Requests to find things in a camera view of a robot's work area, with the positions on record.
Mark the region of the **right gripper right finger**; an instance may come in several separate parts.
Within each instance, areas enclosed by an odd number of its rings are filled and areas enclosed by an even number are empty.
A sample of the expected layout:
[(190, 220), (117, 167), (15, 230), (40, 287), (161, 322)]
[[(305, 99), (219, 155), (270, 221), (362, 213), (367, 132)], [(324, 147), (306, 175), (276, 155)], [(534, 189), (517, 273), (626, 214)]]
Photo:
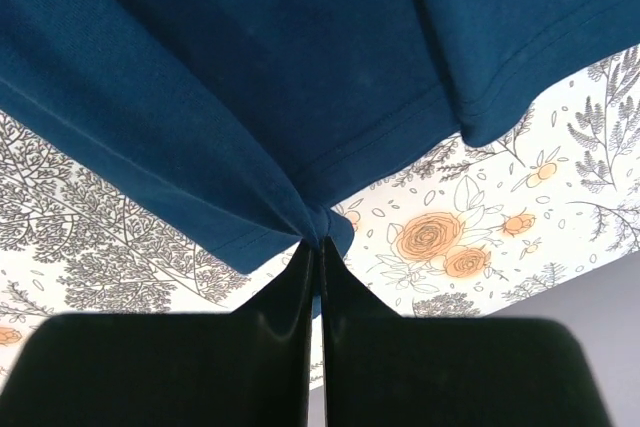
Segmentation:
[(318, 257), (331, 426), (607, 426), (583, 350), (563, 325), (517, 317), (403, 317)]

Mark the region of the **blue t shirt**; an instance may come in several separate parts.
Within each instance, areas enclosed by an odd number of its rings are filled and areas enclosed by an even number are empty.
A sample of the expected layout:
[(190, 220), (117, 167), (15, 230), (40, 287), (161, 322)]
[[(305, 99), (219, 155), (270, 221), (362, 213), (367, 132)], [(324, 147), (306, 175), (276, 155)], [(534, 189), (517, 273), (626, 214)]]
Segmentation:
[(1, 107), (243, 273), (353, 239), (334, 204), (506, 134), (639, 40), (639, 0), (1, 0)]

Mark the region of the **floral table cloth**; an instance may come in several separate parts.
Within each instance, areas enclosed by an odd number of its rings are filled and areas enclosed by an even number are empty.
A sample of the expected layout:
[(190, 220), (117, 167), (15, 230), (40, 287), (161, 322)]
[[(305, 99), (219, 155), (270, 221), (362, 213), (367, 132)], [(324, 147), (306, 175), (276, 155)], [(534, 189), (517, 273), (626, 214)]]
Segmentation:
[[(459, 135), (335, 206), (345, 262), (403, 315), (485, 316), (639, 249), (639, 50), (542, 92), (503, 137)], [(240, 274), (9, 116), (1, 119), (1, 373), (68, 311), (230, 311)]]

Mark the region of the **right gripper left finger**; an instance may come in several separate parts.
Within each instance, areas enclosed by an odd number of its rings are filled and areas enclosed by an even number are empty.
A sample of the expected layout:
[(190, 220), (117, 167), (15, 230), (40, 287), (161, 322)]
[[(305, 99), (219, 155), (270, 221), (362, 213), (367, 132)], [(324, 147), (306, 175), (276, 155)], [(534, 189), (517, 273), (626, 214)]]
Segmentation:
[(1, 393), (5, 426), (303, 426), (314, 254), (233, 312), (58, 315)]

